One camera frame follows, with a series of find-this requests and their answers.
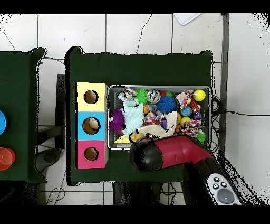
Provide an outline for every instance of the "round hole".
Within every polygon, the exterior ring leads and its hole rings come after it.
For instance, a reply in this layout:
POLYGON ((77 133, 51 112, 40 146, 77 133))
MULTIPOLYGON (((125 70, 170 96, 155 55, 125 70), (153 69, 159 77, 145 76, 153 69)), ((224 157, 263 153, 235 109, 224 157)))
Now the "round hole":
POLYGON ((86 103, 95 104, 99 99, 99 95, 95 90, 87 90, 83 98, 86 103))
POLYGON ((84 130, 85 133, 89 135, 96 134, 100 129, 99 120, 97 120, 94 117, 86 118, 82 123, 82 129, 84 130))
POLYGON ((99 156, 99 152, 94 147, 87 148, 84 151, 84 157, 89 161, 96 160, 98 156, 99 156))

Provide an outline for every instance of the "yellow ball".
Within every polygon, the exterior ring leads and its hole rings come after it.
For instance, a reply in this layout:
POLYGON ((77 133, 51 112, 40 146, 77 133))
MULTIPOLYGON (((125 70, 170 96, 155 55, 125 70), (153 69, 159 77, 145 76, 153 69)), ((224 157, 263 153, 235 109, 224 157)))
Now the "yellow ball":
POLYGON ((189 117, 182 117, 181 122, 180 122, 180 125, 182 127, 184 127, 184 122, 186 122, 186 121, 189 122, 189 121, 191 121, 191 119, 189 117))
POLYGON ((202 89, 198 89, 194 92, 194 94, 196 95, 193 95, 193 98, 196 100, 196 101, 203 101, 205 99, 205 92, 202 90, 202 89))

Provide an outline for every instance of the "remote controller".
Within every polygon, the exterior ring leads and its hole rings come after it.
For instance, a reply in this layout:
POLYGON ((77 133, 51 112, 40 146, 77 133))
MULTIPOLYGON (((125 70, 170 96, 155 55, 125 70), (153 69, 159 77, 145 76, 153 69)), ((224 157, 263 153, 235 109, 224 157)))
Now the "remote controller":
POLYGON ((211 174, 206 180, 206 187, 217 205, 241 205, 233 188, 222 175, 211 174))

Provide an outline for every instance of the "black stand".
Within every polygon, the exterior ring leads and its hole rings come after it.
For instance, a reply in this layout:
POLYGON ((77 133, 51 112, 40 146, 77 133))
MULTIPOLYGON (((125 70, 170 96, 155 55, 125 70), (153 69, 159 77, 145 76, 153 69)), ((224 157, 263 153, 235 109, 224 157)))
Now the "black stand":
POLYGON ((37 145, 54 138, 55 148, 50 148, 36 155, 36 168, 42 172, 46 167, 55 164, 65 149, 65 75, 57 75, 55 125, 38 131, 37 145))

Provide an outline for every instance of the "dark green tabletop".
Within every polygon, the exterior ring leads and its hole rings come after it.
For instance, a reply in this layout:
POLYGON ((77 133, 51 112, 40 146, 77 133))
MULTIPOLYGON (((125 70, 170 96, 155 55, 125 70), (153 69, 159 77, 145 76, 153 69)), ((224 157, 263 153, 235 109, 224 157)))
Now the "dark green tabletop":
POLYGON ((6 131, 0 147, 16 154, 14 164, 0 171, 0 180, 44 182, 34 167, 37 121, 37 64, 45 49, 0 52, 0 110, 6 115, 6 131))
POLYGON ((65 56, 67 78, 67 176, 68 183, 100 181, 183 181, 182 165, 160 171, 138 172, 128 161, 128 151, 110 151, 104 169, 75 169, 75 82, 109 85, 211 85, 210 51, 167 55, 84 54, 72 47, 65 56))

